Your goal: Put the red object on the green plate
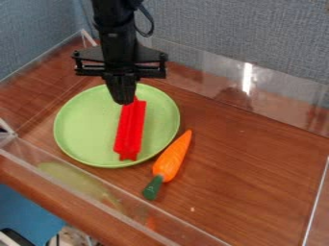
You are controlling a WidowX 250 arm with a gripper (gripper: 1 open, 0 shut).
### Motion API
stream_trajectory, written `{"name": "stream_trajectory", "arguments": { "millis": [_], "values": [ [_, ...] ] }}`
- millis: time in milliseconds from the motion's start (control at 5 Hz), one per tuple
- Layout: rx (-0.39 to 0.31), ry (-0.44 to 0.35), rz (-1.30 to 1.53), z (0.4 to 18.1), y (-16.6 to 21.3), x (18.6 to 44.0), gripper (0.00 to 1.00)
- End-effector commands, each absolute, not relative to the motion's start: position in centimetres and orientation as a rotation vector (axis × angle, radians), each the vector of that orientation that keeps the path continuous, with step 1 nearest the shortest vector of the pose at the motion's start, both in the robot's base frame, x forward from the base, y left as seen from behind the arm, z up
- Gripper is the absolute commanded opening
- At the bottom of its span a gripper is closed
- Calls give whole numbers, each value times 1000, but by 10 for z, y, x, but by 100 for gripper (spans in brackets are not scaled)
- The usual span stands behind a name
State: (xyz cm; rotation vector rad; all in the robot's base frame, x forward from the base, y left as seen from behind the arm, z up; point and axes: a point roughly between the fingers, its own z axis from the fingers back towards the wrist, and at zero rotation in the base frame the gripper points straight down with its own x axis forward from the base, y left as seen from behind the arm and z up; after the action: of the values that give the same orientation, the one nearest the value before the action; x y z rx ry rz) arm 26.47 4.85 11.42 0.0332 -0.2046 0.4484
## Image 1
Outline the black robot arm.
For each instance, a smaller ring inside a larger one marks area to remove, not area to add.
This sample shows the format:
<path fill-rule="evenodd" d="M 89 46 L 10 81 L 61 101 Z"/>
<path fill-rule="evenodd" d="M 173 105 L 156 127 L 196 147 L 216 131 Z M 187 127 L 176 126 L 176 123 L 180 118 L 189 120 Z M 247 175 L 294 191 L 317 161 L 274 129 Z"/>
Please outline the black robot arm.
<path fill-rule="evenodd" d="M 136 34 L 149 37 L 153 32 L 143 1 L 90 0 L 100 45 L 72 54 L 76 74 L 100 77 L 120 105 L 132 103 L 141 78 L 165 78 L 167 54 L 143 46 L 136 38 Z"/>

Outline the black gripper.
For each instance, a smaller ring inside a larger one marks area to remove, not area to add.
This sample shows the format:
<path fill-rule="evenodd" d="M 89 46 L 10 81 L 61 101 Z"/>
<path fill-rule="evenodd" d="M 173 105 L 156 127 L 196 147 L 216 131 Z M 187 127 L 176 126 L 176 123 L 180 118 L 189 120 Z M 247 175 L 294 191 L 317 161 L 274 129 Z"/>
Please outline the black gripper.
<path fill-rule="evenodd" d="M 123 55 L 119 55 L 117 61 L 105 59 L 100 46 L 74 50 L 72 59 L 76 62 L 74 71 L 78 76 L 116 75 L 105 78 L 105 85 L 117 104 L 131 104 L 136 90 L 135 77 L 125 76 L 123 96 L 121 80 L 117 76 L 133 74 L 137 78 L 165 78 L 167 54 L 147 48 L 140 43 L 135 45 L 132 57 L 127 61 L 123 59 Z"/>

